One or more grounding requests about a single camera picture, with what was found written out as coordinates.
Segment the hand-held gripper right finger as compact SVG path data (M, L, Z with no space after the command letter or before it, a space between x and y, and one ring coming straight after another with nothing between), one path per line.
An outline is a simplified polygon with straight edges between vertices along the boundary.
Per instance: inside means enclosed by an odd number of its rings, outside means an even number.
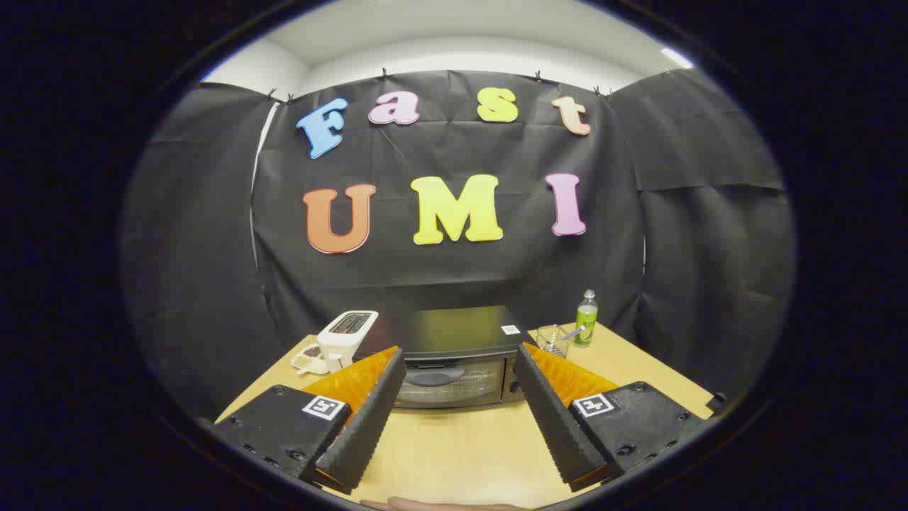
M712 426L709 395L627 342L587 365L524 343L515 371L562 481L573 491L641 471Z

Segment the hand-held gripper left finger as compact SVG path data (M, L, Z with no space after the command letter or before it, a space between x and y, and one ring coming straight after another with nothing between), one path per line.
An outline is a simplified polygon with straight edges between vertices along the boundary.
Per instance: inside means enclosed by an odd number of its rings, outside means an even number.
M273 385L213 426L217 437L290 478L350 494L406 375L392 346L296 390Z

